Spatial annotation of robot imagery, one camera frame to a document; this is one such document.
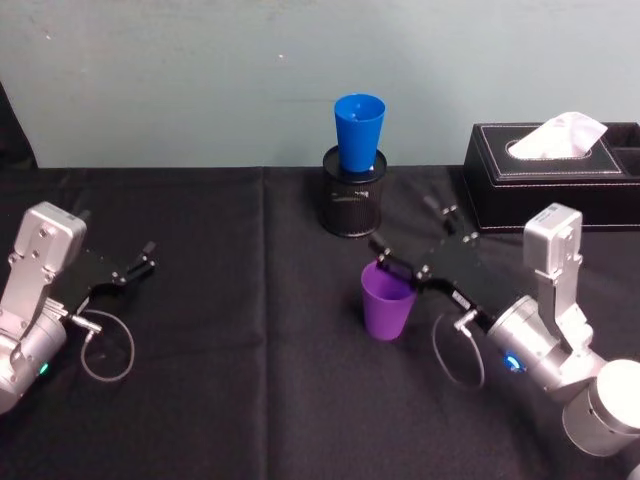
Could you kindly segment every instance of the black tablecloth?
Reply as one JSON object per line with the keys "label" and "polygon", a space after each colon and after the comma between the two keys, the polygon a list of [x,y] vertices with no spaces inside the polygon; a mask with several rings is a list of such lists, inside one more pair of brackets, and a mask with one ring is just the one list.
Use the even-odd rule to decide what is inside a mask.
{"label": "black tablecloth", "polygon": [[[416,255],[436,241],[424,185],[453,197],[457,174],[392,169],[382,235]],[[619,459],[575,449],[561,407],[508,373],[484,339],[486,387],[453,386],[430,345],[434,319],[455,311],[438,295],[419,300],[397,341],[367,336],[359,276],[372,256],[365,240],[319,225],[319,177],[260,168],[4,173],[0,252],[9,253],[24,211],[48,200],[92,211],[88,246],[128,259],[154,240],[160,265],[135,296],[108,305],[136,338],[130,377],[91,380],[72,331],[48,374],[0,417],[0,478],[624,477]],[[639,241],[583,236],[579,301],[606,358],[638,359]],[[480,250],[534,293],[518,235],[488,236]],[[448,359],[473,381],[468,346],[441,332]]]}

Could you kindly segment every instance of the white tissue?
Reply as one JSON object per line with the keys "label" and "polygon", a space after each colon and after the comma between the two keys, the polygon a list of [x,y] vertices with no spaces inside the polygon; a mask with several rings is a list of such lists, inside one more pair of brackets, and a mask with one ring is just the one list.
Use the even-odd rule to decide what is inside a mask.
{"label": "white tissue", "polygon": [[607,127],[579,112],[567,112],[547,121],[516,144],[509,153],[519,159],[582,157]]}

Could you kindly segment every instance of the wall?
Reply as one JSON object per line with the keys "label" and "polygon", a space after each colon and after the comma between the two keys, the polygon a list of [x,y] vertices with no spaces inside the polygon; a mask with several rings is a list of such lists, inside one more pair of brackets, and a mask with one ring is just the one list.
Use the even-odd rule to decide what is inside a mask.
{"label": "wall", "polygon": [[394,164],[471,125],[640,111],[637,0],[3,0],[0,81],[41,166],[317,165],[384,98]]}

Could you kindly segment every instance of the black leather tissue box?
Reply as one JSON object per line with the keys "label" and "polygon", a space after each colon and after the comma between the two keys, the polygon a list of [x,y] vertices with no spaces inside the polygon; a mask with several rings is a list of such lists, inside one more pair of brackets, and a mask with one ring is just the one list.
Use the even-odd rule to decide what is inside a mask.
{"label": "black leather tissue box", "polygon": [[540,123],[476,124],[463,176],[481,231],[520,231],[559,202],[583,213],[587,230],[640,229],[640,126],[605,123],[582,157],[518,159],[508,148]]}

